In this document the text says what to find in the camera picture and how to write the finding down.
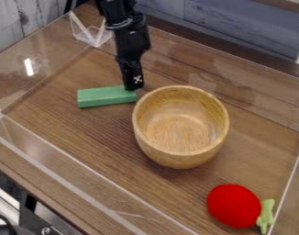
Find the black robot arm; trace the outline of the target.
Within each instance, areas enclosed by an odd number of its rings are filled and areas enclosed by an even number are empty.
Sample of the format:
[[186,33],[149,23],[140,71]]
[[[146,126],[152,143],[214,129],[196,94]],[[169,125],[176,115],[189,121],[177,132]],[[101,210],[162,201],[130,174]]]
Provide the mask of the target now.
[[134,10],[136,0],[94,0],[113,34],[116,61],[128,91],[142,88],[141,56],[150,49],[145,15]]

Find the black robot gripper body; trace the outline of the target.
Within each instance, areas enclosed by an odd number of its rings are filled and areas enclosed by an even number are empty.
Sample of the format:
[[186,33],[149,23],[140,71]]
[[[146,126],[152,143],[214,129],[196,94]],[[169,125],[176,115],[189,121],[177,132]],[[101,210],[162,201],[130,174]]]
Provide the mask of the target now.
[[105,15],[106,30],[114,35],[116,61],[136,66],[141,55],[150,49],[149,32],[142,13],[126,16]]

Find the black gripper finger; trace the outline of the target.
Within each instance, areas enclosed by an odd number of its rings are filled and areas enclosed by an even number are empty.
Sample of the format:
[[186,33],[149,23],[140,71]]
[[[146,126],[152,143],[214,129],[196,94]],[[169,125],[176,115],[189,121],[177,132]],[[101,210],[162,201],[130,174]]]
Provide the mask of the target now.
[[122,75],[124,87],[128,91],[134,91],[142,88],[142,72],[141,72],[141,62],[122,60],[118,61],[118,67]]

